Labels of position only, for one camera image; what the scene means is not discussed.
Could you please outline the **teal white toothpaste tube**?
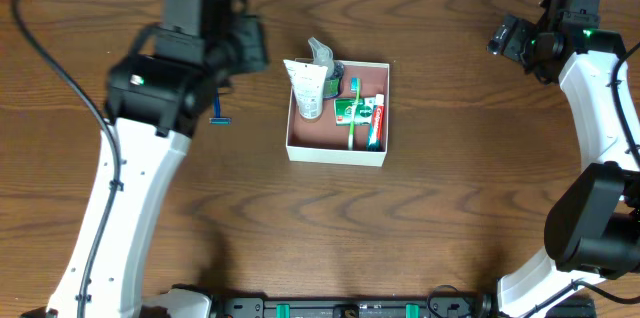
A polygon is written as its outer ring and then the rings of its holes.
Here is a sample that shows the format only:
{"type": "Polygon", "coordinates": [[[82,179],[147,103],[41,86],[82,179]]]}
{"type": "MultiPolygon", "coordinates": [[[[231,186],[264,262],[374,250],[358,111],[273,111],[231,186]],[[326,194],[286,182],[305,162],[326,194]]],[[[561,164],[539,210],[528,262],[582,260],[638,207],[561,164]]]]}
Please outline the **teal white toothpaste tube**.
{"type": "Polygon", "coordinates": [[[380,148],[380,141],[382,136],[382,124],[384,121],[384,103],[385,97],[383,94],[377,94],[375,97],[375,104],[373,114],[371,117],[369,135],[366,148],[368,151],[378,151],[380,148]]]}

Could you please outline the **blue disposable razor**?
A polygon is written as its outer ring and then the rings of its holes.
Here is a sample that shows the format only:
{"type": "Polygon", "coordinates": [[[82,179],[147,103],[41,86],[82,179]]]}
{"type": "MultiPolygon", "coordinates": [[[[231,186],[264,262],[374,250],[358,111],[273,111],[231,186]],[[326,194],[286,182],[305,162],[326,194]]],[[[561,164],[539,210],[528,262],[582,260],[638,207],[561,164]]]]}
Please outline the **blue disposable razor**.
{"type": "Polygon", "coordinates": [[[211,125],[228,126],[232,123],[230,117],[223,117],[221,113],[220,94],[215,91],[212,100],[213,116],[209,119],[211,125]]]}

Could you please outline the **purple soap pump bottle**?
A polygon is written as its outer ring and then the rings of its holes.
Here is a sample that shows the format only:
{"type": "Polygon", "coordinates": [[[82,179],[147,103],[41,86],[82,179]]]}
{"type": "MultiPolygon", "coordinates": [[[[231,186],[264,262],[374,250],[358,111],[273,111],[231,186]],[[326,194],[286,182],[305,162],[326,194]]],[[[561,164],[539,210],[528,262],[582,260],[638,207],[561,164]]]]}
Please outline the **purple soap pump bottle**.
{"type": "Polygon", "coordinates": [[[313,64],[326,68],[323,88],[323,98],[336,98],[341,93],[341,81],[344,75],[344,65],[334,59],[333,51],[315,37],[308,39],[313,55],[313,64]]]}

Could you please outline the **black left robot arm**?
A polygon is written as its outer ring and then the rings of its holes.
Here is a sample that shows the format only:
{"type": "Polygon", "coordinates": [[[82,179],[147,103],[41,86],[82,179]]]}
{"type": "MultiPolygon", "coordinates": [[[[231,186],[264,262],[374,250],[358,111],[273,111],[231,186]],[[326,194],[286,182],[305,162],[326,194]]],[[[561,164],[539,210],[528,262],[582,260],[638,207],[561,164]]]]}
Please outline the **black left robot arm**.
{"type": "Polygon", "coordinates": [[[109,72],[95,181],[64,275],[36,317],[218,317],[209,292],[175,285],[142,294],[145,263],[169,185],[200,116],[232,76],[268,66],[248,0],[164,0],[109,72]]]}

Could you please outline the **white lotion tube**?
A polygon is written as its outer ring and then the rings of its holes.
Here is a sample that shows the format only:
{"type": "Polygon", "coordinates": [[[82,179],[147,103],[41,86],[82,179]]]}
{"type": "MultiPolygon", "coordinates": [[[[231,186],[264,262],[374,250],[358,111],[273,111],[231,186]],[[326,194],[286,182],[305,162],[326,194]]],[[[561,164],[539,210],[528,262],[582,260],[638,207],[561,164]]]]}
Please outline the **white lotion tube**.
{"type": "Polygon", "coordinates": [[[309,121],[319,119],[323,112],[327,68],[292,60],[284,60],[283,63],[289,75],[301,117],[309,121]]]}

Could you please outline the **green white soap box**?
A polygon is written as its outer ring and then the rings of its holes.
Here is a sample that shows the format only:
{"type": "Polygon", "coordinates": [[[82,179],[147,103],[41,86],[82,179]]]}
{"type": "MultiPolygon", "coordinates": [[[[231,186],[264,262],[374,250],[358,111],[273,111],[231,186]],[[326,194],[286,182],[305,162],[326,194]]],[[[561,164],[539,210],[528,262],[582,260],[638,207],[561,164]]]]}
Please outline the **green white soap box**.
{"type": "MultiPolygon", "coordinates": [[[[338,98],[334,101],[334,115],[337,126],[349,126],[351,105],[354,98],[338,98]]],[[[375,97],[360,98],[356,113],[356,125],[369,125],[373,114],[375,97]]]]}

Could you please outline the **green white toothbrush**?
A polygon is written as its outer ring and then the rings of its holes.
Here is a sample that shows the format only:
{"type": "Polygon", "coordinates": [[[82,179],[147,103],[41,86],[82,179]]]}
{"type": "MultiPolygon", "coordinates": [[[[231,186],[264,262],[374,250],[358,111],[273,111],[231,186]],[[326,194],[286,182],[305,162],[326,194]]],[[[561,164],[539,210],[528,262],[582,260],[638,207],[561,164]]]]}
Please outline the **green white toothbrush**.
{"type": "Polygon", "coordinates": [[[355,126],[356,126],[356,113],[360,101],[361,92],[361,80],[357,77],[351,78],[350,83],[351,92],[355,94],[353,104],[351,105],[351,121],[349,126],[348,136],[348,150],[353,151],[355,147],[355,126]]]}

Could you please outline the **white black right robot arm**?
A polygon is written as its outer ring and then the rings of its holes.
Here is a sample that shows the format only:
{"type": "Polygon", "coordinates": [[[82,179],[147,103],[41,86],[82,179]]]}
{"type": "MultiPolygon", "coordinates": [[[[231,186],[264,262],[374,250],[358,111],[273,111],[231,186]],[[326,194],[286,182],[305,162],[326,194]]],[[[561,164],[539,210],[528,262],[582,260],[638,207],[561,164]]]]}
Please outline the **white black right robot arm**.
{"type": "Polygon", "coordinates": [[[537,22],[513,15],[487,44],[571,108],[582,172],[547,215],[544,246],[497,284],[482,314],[589,317],[573,303],[581,289],[639,271],[639,118],[627,82],[631,51],[599,27],[600,0],[542,0],[537,22]]]}

